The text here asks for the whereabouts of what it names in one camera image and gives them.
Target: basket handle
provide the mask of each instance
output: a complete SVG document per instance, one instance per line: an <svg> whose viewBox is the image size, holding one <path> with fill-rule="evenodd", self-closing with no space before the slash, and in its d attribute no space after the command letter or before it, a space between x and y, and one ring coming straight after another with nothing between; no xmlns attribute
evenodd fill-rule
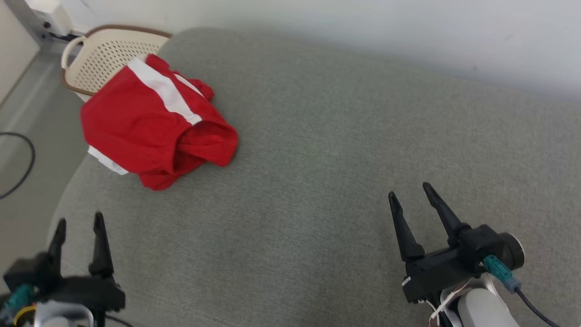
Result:
<svg viewBox="0 0 581 327"><path fill-rule="evenodd" d="M75 45L77 45L81 42L86 44L87 38L84 36L77 37L77 38L73 39L72 41L70 41L69 44L67 44L67 46L64 48L63 55L60 57L60 66L62 68L64 68L65 70L69 70L69 66L67 65L67 61L69 60L69 56L71 54L71 51L73 50Z"/></svg>

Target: red cloth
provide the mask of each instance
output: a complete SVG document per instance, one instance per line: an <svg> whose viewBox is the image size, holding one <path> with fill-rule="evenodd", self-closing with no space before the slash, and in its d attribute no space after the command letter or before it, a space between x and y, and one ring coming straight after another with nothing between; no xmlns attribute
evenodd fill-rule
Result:
<svg viewBox="0 0 581 327"><path fill-rule="evenodd" d="M155 55L149 55L145 63L157 72L143 70L154 79L154 87L171 80L169 84L177 88L194 115L187 114L201 121L188 121L179 112L169 111L160 95L167 94L171 87L154 90L144 84L130 63L81 109L87 143L125 170L138 174L143 185L153 190L168 188L206 161L227 165L238 145L238 135L210 103L212 89L200 80L188 79L200 95Z"/></svg>

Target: laundry basket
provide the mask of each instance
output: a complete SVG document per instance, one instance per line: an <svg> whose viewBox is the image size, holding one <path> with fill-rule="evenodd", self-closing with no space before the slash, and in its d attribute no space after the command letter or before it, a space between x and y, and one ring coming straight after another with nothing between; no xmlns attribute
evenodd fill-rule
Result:
<svg viewBox="0 0 581 327"><path fill-rule="evenodd" d="M64 86L87 102L127 62L138 55L155 54L171 34L134 26L105 25L70 41L60 59ZM68 65L73 48L83 43Z"/></svg>

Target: brown basket rim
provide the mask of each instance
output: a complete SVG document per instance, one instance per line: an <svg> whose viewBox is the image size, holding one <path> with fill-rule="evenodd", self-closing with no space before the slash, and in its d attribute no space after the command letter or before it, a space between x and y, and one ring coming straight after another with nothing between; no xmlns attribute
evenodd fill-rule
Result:
<svg viewBox="0 0 581 327"><path fill-rule="evenodd" d="M109 24L109 25L99 26L99 27L96 27L96 28L90 30L89 32L87 32L85 34L85 37L89 37L92 34L95 34L96 32L101 31L101 30L129 30L129 31L137 31L137 32L144 32L144 33L149 33L149 34L155 34L155 35L159 35L159 36L163 36L163 37L167 37L167 38L171 38L171 36L172 36L170 33L166 33L166 32L159 31L159 30L154 30L154 29L147 29L145 27ZM66 74L66 70L64 68L61 68L60 79L66 88L68 88L71 91L80 93L80 94L85 94L85 95L90 95L90 96L95 95L94 92L89 92L87 90L83 90L82 88L78 88L78 87L74 87L74 86L70 85L65 78L65 74Z"/></svg>

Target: gray padded surface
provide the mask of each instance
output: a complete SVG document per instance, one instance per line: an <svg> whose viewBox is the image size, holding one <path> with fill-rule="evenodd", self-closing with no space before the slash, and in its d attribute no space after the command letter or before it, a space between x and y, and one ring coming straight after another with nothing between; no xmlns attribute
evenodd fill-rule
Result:
<svg viewBox="0 0 581 327"><path fill-rule="evenodd" d="M161 192L85 159L55 215L69 222L63 270L87 271L101 210L123 317L425 326L429 307L401 291L387 194L436 250L446 236L429 181L462 220L516 235L524 292L562 326L581 323L579 104L213 29L176 35L160 56L213 87L240 145L226 168ZM521 326L543 325L502 295Z"/></svg>

